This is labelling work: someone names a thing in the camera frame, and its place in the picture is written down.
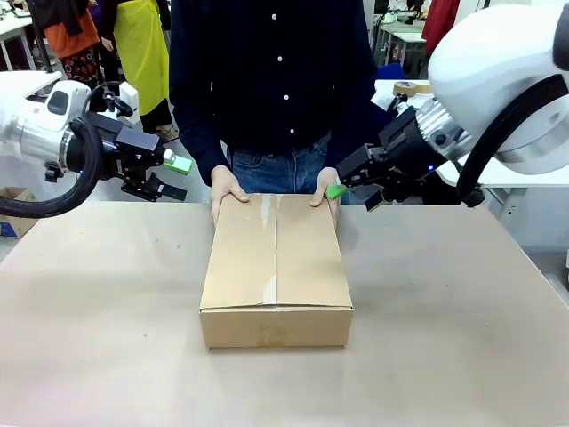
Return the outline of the person's left hand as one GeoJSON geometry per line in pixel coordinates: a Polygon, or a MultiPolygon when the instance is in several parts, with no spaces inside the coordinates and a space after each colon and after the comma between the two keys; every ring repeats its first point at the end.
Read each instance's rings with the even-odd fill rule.
{"type": "Polygon", "coordinates": [[[324,167],[317,176],[316,190],[310,200],[311,207],[318,207],[321,206],[324,201],[327,202],[334,227],[337,227],[341,200],[339,198],[330,199],[328,197],[328,190],[334,187],[338,182],[339,178],[336,169],[324,167]]]}

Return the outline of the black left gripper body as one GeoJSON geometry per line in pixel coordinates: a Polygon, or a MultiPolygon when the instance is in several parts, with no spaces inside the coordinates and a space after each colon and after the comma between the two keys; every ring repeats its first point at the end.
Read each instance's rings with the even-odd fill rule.
{"type": "Polygon", "coordinates": [[[165,148],[156,134],[144,133],[102,114],[94,115],[94,128],[103,143],[101,181],[119,178],[144,184],[147,170],[163,164],[165,148]]]}

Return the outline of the person's right hand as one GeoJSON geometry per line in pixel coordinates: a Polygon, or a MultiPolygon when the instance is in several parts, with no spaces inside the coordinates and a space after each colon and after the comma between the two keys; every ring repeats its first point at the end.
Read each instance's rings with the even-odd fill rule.
{"type": "Polygon", "coordinates": [[[225,196],[233,196],[241,203],[247,203],[249,197],[241,188],[236,176],[225,165],[217,165],[212,169],[211,180],[211,214],[213,225],[216,225],[225,196]]]}

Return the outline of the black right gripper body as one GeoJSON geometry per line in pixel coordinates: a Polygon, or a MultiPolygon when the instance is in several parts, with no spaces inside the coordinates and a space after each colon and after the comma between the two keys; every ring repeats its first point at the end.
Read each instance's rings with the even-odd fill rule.
{"type": "Polygon", "coordinates": [[[421,136],[417,109],[386,125],[375,143],[366,143],[339,162],[340,183],[348,189],[375,186],[371,198],[405,200],[429,174],[429,145],[421,136]]]}

